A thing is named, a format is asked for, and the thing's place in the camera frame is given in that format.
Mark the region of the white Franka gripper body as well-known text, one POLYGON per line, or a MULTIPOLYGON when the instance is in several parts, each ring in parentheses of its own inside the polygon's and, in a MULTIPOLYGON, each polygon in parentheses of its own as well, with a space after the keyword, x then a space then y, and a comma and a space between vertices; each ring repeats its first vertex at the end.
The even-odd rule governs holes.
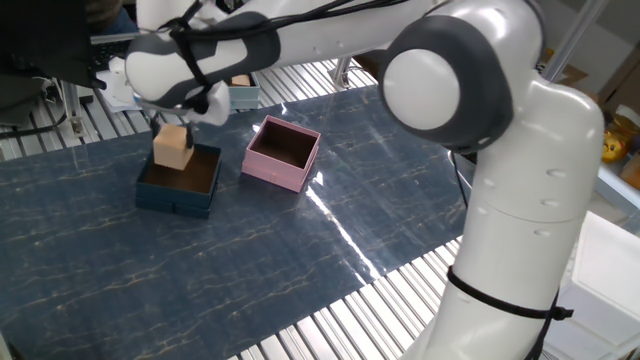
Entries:
POLYGON ((215 126, 222 126, 226 123, 230 113, 230 95, 229 87, 221 81, 216 83, 207 93, 206 105, 207 111, 199 114, 194 110, 190 110, 186 118, 189 121, 203 122, 215 126))

